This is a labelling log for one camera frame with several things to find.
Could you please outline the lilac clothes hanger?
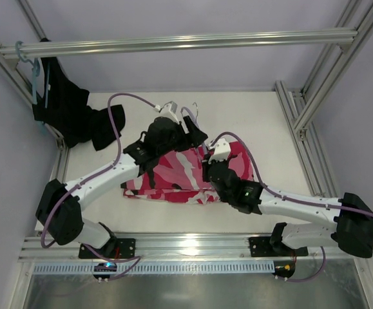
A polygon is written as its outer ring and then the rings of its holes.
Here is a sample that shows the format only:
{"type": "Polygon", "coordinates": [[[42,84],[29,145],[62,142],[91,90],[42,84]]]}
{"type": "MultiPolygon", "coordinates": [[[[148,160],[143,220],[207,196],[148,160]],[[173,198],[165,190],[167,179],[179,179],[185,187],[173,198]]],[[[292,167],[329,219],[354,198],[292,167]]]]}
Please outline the lilac clothes hanger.
{"type": "MultiPolygon", "coordinates": [[[[197,119],[198,119],[198,104],[196,102],[193,103],[193,106],[195,107],[195,113],[192,112],[187,106],[182,106],[181,109],[180,109],[180,113],[183,115],[184,113],[187,113],[187,115],[191,118],[191,120],[193,121],[194,125],[197,127],[197,128],[200,128],[199,125],[198,125],[198,122],[197,122],[197,119]]],[[[205,143],[202,143],[201,145],[202,147],[202,150],[203,150],[203,154],[204,155],[207,155],[208,154],[208,148],[207,146],[205,145],[205,143]]]]}

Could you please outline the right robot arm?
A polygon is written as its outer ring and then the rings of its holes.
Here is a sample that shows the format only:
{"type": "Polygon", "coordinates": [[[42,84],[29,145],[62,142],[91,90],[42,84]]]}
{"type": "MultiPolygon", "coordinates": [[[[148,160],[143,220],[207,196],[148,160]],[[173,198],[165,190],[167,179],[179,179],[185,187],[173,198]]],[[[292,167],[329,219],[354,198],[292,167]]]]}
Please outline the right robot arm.
{"type": "Polygon", "coordinates": [[[300,220],[300,225],[277,223],[270,238],[273,250],[290,254],[304,247],[338,247],[354,257],[373,255],[373,212],[356,194],[342,198],[290,195],[262,182],[245,180],[230,168],[229,142],[211,142],[204,156],[203,178],[220,200],[244,214],[278,215],[300,220]]]}

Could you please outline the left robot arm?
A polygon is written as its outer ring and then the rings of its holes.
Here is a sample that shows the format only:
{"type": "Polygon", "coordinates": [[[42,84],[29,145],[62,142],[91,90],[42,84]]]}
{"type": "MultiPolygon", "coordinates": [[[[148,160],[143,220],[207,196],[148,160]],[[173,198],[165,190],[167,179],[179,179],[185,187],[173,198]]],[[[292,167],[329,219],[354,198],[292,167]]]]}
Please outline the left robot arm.
{"type": "Polygon", "coordinates": [[[116,159],[86,176],[68,183],[54,179],[46,184],[36,218],[43,226],[42,248],[78,242],[98,258],[110,259],[119,240],[105,224],[83,217],[95,200],[121,184],[134,180],[158,165],[161,157],[197,148],[207,140],[191,117],[179,120],[177,105],[170,102],[158,117],[126,148],[118,148],[116,159]]]}

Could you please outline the pink camouflage trousers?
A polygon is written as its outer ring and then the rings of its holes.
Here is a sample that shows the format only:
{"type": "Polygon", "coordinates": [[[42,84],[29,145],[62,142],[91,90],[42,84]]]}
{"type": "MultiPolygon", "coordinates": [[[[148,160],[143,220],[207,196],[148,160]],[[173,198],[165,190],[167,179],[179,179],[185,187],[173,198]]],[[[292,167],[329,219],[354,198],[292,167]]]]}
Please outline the pink camouflage trousers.
{"type": "Polygon", "coordinates": [[[163,156],[152,171],[121,185],[123,196],[169,203],[208,204],[220,199],[210,183],[203,181],[201,147],[163,156]]]}

